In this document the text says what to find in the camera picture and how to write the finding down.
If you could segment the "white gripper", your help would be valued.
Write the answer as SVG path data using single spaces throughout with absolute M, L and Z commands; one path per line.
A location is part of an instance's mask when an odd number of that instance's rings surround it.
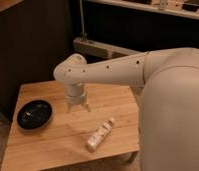
M 90 112 L 90 107 L 87 102 L 87 93 L 84 89 L 83 83 L 67 85 L 66 86 L 66 101 L 67 113 L 71 112 L 73 105 L 84 105 L 85 109 Z

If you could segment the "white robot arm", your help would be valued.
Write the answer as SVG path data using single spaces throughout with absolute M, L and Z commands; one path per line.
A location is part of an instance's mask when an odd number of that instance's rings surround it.
M 73 54 L 54 69 L 67 102 L 86 83 L 128 85 L 139 109 L 140 171 L 199 171 L 199 49 L 173 48 L 89 64 Z

